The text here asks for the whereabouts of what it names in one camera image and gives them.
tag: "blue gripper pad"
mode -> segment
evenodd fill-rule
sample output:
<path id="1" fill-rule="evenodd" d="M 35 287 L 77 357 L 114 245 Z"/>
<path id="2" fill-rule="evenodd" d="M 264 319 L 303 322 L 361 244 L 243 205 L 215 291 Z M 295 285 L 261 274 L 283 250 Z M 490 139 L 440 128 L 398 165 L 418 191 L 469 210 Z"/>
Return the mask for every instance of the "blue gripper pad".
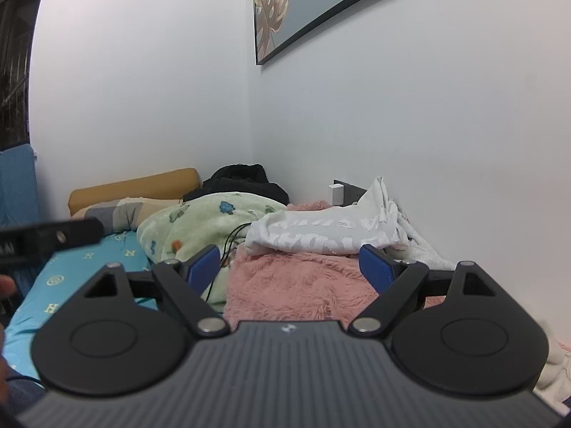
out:
<path id="1" fill-rule="evenodd" d="M 395 281 L 392 266 L 376 255 L 370 245 L 364 245 L 359 250 L 359 270 L 379 294 Z"/>
<path id="2" fill-rule="evenodd" d="M 216 245 L 208 245 L 195 254 L 185 264 L 182 277 L 198 294 L 204 293 L 220 270 L 220 250 Z"/>

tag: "window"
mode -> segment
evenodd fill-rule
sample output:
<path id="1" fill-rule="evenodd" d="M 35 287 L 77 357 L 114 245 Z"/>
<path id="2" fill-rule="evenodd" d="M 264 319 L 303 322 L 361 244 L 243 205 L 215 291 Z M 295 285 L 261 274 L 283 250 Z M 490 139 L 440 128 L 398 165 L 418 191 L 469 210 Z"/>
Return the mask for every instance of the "window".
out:
<path id="1" fill-rule="evenodd" d="M 28 73 L 39 1 L 0 1 L 0 151 L 30 143 Z"/>

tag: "hand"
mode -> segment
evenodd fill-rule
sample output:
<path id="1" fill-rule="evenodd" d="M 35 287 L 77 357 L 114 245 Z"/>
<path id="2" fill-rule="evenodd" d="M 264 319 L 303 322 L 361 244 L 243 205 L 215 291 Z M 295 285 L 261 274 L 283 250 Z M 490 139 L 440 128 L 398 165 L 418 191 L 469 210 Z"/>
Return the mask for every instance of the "hand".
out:
<path id="1" fill-rule="evenodd" d="M 16 292 L 16 284 L 14 280 L 6 275 L 0 275 L 0 299 L 12 296 Z M 4 327 L 0 325 L 0 351 L 4 347 Z M 0 357 L 0 402 L 5 403 L 8 400 L 8 362 L 4 357 Z"/>

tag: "black cord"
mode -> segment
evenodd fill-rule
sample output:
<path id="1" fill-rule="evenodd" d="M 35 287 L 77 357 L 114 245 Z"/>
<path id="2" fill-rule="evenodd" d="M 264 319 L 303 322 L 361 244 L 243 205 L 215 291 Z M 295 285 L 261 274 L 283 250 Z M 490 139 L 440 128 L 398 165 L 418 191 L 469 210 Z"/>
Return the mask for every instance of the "black cord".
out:
<path id="1" fill-rule="evenodd" d="M 247 224 L 238 225 L 235 229 L 233 229 L 230 232 L 230 234 L 226 238 L 226 241 L 224 242 L 224 251 L 222 252 L 222 259 L 220 261 L 220 268 L 222 268 L 224 263 L 228 260 L 228 257 L 230 256 L 230 253 L 232 252 L 232 244 L 236 241 L 236 238 L 238 238 L 238 234 L 242 231 L 243 228 L 245 228 L 249 225 L 252 225 L 252 222 L 248 222 Z M 212 286 L 214 284 L 214 281 L 216 280 L 216 277 L 218 277 L 218 273 L 216 273 L 216 275 L 212 279 L 212 283 L 210 283 L 210 287 L 208 288 L 208 294 L 206 295 L 205 302 L 208 302 L 208 300 L 210 299 L 210 293 L 212 292 Z"/>
<path id="2" fill-rule="evenodd" d="M 44 386 L 44 384 L 40 380 L 38 380 L 37 378 L 29 377 L 27 375 L 14 375 L 13 377 L 6 378 L 6 382 L 8 383 L 8 381 L 13 381 L 15 379 L 24 379 L 24 380 L 28 380 L 28 381 L 33 381 L 34 383 L 37 383 L 41 387 L 46 389 L 46 387 Z"/>

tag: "yellow circular print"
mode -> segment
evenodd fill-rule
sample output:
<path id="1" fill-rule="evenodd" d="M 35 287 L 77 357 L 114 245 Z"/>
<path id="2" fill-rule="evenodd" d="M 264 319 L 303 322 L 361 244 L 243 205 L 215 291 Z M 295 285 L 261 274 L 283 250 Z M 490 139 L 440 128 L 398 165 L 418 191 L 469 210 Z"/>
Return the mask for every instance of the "yellow circular print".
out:
<path id="1" fill-rule="evenodd" d="M 61 275 L 54 275 L 53 277 L 50 277 L 47 280 L 47 285 L 48 286 L 54 286 L 57 285 L 58 283 L 61 283 L 62 281 L 64 281 L 64 277 Z"/>

